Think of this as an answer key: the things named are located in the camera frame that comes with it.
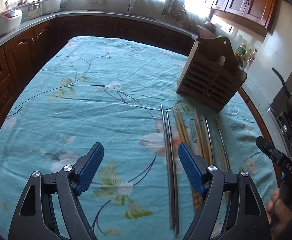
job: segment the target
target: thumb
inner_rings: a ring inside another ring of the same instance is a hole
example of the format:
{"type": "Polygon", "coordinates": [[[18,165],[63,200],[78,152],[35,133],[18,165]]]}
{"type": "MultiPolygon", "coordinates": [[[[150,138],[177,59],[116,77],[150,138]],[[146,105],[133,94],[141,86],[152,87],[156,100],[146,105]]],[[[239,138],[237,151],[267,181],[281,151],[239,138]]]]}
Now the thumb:
{"type": "Polygon", "coordinates": [[[278,199],[275,203],[275,213],[279,218],[279,221],[282,222],[284,225],[287,225],[289,220],[292,217],[292,212],[290,209],[284,204],[281,199],[278,199]]]}

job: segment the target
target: wooden utensil holder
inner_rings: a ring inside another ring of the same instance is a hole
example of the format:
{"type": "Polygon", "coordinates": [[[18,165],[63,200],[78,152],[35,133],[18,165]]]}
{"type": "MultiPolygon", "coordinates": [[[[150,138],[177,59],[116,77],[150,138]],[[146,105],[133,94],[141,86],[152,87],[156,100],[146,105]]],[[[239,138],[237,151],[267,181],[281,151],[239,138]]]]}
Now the wooden utensil holder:
{"type": "Polygon", "coordinates": [[[220,112],[246,79],[228,38],[201,38],[195,41],[189,54],[177,93],[198,99],[220,112]]]}

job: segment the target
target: faucet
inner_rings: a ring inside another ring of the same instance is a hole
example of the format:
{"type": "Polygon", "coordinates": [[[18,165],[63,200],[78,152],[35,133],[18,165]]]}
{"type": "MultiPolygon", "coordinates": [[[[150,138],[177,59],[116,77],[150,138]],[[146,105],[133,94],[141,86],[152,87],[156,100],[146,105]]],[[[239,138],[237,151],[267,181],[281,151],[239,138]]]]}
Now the faucet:
{"type": "Polygon", "coordinates": [[[131,13],[132,8],[134,7],[135,0],[129,0],[127,13],[131,13]]]}

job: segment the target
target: bottle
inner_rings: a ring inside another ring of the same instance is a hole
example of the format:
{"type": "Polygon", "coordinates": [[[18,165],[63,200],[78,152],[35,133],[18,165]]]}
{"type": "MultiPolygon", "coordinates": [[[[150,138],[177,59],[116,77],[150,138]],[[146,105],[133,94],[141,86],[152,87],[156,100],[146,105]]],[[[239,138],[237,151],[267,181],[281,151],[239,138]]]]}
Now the bottle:
{"type": "Polygon", "coordinates": [[[243,56],[243,60],[244,61],[247,61],[248,60],[248,58],[250,57],[250,55],[251,55],[251,48],[249,48],[247,51],[246,51],[246,53],[245,53],[245,55],[243,56]]]}
{"type": "Polygon", "coordinates": [[[250,57],[248,58],[248,65],[250,66],[252,64],[252,62],[254,61],[255,57],[256,57],[256,53],[258,52],[258,50],[254,50],[254,52],[250,55],[250,57]]]}
{"type": "Polygon", "coordinates": [[[243,56],[245,55],[245,53],[246,53],[246,44],[243,43],[243,44],[241,44],[241,45],[239,46],[239,48],[237,49],[236,54],[238,54],[238,55],[240,55],[240,56],[243,57],[243,56]]]}

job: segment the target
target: white container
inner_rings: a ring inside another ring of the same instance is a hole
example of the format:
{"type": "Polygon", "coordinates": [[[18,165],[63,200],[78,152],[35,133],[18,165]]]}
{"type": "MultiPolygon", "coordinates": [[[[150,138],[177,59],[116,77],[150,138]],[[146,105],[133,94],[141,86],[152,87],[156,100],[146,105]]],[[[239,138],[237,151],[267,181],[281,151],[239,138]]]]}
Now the white container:
{"type": "Polygon", "coordinates": [[[42,5],[42,14],[58,12],[61,9],[61,0],[44,0],[42,5]]]}
{"type": "Polygon", "coordinates": [[[0,36],[15,29],[22,20],[23,13],[19,9],[8,9],[0,14],[0,36]]]}

